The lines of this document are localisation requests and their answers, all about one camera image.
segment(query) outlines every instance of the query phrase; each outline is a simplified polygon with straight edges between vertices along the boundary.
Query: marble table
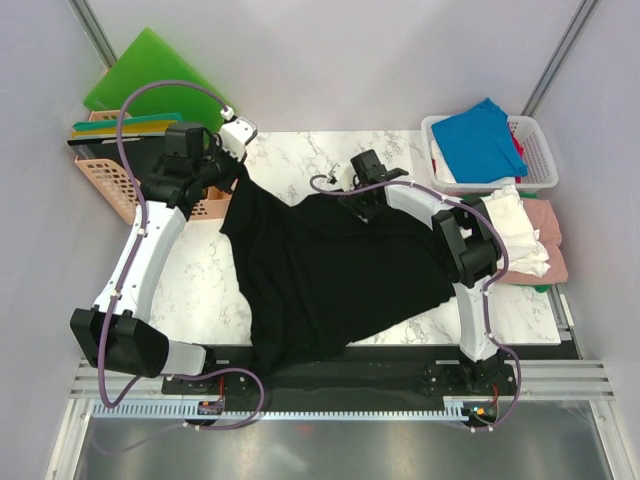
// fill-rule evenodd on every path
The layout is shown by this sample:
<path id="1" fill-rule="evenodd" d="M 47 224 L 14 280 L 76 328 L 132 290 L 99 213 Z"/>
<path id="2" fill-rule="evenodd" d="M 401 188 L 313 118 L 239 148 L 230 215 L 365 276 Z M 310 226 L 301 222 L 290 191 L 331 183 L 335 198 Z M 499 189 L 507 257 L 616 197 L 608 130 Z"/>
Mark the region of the marble table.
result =
<path id="1" fill-rule="evenodd" d="M 249 146 L 251 177 L 289 205 L 312 193 L 309 177 L 373 148 L 388 168 L 424 179 L 420 132 L 262 133 Z M 222 220 L 189 222 L 176 241 L 153 299 L 151 324 L 174 340 L 249 345 L 251 310 L 238 289 L 231 244 Z M 495 286 L 492 326 L 509 344 L 559 344 L 547 294 L 531 287 Z M 460 321 L 455 298 L 429 312 L 357 342 L 365 345 L 456 344 Z"/>

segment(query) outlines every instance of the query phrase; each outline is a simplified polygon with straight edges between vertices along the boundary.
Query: white basket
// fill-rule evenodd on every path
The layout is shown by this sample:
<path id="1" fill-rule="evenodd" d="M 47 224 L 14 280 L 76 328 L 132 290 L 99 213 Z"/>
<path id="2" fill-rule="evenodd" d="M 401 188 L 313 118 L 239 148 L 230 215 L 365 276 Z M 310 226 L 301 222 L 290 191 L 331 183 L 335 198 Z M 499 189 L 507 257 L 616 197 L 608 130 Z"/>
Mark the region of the white basket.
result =
<path id="1" fill-rule="evenodd" d="M 431 188 L 448 195 L 467 195 L 470 193 L 491 193 L 504 185 L 492 183 L 446 183 L 436 178 L 431 161 L 431 140 L 434 139 L 431 126 L 434 123 L 449 118 L 449 115 L 427 117 L 421 124 L 424 157 L 427 160 L 427 181 Z M 516 188 L 522 192 L 533 193 L 541 188 L 551 188 L 558 184 L 558 171 L 553 161 L 547 139 L 542 133 L 538 122 L 530 117 L 509 116 L 509 129 L 524 148 L 522 160 L 527 164 L 529 174 L 522 177 L 522 183 Z"/>

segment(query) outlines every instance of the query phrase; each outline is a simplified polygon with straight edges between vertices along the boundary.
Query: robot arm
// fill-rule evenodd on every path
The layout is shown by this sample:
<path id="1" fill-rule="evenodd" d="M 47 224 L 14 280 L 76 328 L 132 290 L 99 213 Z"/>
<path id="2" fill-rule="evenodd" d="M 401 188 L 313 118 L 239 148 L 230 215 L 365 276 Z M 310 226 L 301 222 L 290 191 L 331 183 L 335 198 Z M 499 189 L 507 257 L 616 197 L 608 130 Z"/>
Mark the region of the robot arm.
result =
<path id="1" fill-rule="evenodd" d="M 355 190 L 351 184 L 353 178 L 357 178 Z M 459 207 L 407 186 L 412 183 L 407 172 L 398 168 L 387 171 L 373 150 L 351 159 L 351 166 L 342 165 L 340 173 L 333 179 L 343 190 L 352 190 L 351 195 L 341 196 L 339 201 L 363 220 L 368 221 L 380 208 L 388 205 L 408 213 L 433 230 L 439 260 L 456 292 L 463 359 L 472 365 L 472 369 L 477 369 L 482 362 L 495 358 L 498 347 L 486 329 L 483 287 L 496 273 L 500 251 L 488 229 Z M 405 185 L 396 183 L 357 193 L 364 187 L 394 179 L 404 180 Z M 449 199 L 458 203 L 463 201 L 453 197 Z M 471 200 L 468 204 L 489 219 L 480 199 Z"/>
<path id="2" fill-rule="evenodd" d="M 208 147 L 205 134 L 209 137 Z M 169 340 L 148 325 L 151 303 L 169 252 L 193 207 L 207 187 L 230 191 L 239 162 L 246 157 L 246 146 L 256 134 L 255 125 L 243 117 L 231 118 L 218 135 L 193 123 L 169 127 L 165 154 L 154 173 L 141 183 L 147 200 L 147 224 L 141 225 L 138 206 L 131 233 L 107 285 L 93 308 L 76 309 L 71 318 L 71 329 L 92 366 L 97 366 L 102 324 L 109 303 L 117 294 L 107 340 L 107 369 L 146 377 L 197 375 L 203 371 L 207 349 Z M 130 260 L 140 234 L 144 240 Z M 115 292 L 117 279 L 128 261 L 132 261 L 129 274 L 120 291 Z"/>

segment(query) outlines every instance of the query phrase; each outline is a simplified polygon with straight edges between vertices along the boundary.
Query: white cloth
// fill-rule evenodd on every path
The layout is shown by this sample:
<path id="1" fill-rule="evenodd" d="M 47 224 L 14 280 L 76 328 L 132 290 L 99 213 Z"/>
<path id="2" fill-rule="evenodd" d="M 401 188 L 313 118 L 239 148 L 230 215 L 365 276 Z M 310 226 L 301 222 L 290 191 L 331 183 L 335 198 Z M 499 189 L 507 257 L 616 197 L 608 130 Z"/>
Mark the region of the white cloth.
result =
<path id="1" fill-rule="evenodd" d="M 507 247 L 509 271 L 536 277 L 547 273 L 551 268 L 547 263 L 549 253 L 538 241 L 540 231 L 533 229 L 515 185 L 496 190 L 482 200 L 493 226 Z M 498 260 L 498 268 L 504 268 L 502 258 Z"/>
<path id="2" fill-rule="evenodd" d="M 431 140 L 430 148 L 431 158 L 433 158 L 433 161 L 435 162 L 436 178 L 444 183 L 456 183 L 456 177 L 451 173 L 451 169 L 449 168 L 449 165 L 447 165 L 444 155 L 442 155 L 442 150 L 440 150 L 438 142 Z M 512 183 L 516 183 L 516 179 L 515 177 L 504 177 L 491 183 L 498 185 L 510 185 Z"/>

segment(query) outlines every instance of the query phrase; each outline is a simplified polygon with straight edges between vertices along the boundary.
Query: white wall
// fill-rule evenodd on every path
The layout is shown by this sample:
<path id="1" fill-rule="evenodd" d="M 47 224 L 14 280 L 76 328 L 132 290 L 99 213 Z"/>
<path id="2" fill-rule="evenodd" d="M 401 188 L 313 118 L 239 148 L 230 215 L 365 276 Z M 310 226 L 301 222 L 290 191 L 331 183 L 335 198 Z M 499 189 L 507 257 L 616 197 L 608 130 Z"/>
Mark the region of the white wall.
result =
<path id="1" fill-rule="evenodd" d="M 124 242 L 124 222 L 65 144 L 103 66 L 64 0 L 0 15 L 0 465 L 44 476 L 79 349 L 69 329 Z"/>
<path id="2" fill-rule="evenodd" d="M 121 54 L 151 27 L 263 131 L 419 128 L 526 103 L 579 0 L 89 0 Z"/>
<path id="3" fill-rule="evenodd" d="M 603 1 L 537 118 L 558 164 L 576 331 L 640 448 L 640 3 Z"/>

